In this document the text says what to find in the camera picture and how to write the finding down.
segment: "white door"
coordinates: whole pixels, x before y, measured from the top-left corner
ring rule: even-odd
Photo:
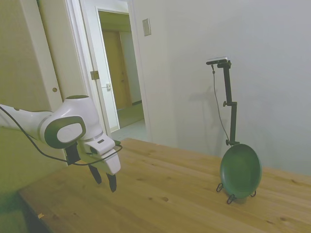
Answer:
[[[117,130],[120,126],[113,89],[107,88],[111,78],[98,11],[128,13],[127,3],[120,0],[80,0],[80,4],[93,68],[98,71],[100,77],[97,81],[98,90],[103,93],[109,127],[111,130]]]

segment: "open doorway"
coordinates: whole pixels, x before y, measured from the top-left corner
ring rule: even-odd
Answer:
[[[111,80],[102,91],[113,92],[114,109],[106,110],[118,116],[118,126],[110,126],[112,137],[148,141],[129,15],[99,11],[99,19]]]

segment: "wooden door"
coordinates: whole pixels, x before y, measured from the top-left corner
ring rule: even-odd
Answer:
[[[103,31],[103,36],[116,107],[132,106],[120,34]]]

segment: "green plate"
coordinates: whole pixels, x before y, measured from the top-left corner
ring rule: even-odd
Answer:
[[[261,164],[252,148],[237,144],[225,153],[220,165],[225,190],[236,198],[246,198],[257,189],[261,180]]]

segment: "door hinge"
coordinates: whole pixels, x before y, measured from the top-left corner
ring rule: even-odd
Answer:
[[[98,80],[99,79],[98,70],[91,71],[90,73],[91,73],[92,80]]]

